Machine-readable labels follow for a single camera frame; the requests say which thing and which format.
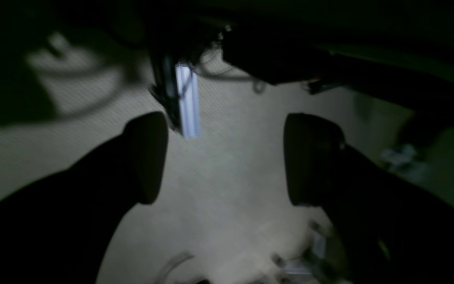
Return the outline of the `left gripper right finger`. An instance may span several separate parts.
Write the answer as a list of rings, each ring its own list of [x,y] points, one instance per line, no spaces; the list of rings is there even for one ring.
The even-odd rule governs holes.
[[[283,150],[292,205],[324,210],[355,283],[454,284],[451,205],[380,169],[314,115],[287,115]]]

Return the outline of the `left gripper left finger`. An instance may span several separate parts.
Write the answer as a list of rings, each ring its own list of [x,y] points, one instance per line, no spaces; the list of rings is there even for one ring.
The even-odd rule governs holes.
[[[121,219],[156,201],[168,142],[164,113],[144,114],[0,201],[0,284],[94,284]]]

